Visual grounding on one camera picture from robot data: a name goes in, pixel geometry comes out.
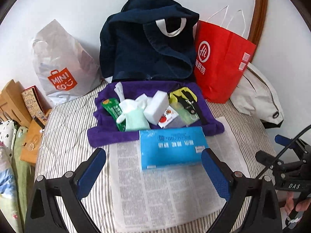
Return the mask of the person's right hand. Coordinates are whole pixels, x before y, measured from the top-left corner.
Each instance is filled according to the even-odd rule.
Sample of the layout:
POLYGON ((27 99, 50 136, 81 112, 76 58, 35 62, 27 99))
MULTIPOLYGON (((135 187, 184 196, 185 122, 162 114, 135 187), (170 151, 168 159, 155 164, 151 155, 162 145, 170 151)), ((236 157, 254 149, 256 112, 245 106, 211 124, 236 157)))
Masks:
POLYGON ((294 192, 288 191, 286 195, 286 204, 285 204, 285 212, 289 215, 293 209, 297 212, 306 211, 310 205, 310 198, 307 198, 297 205, 294 205, 294 192))

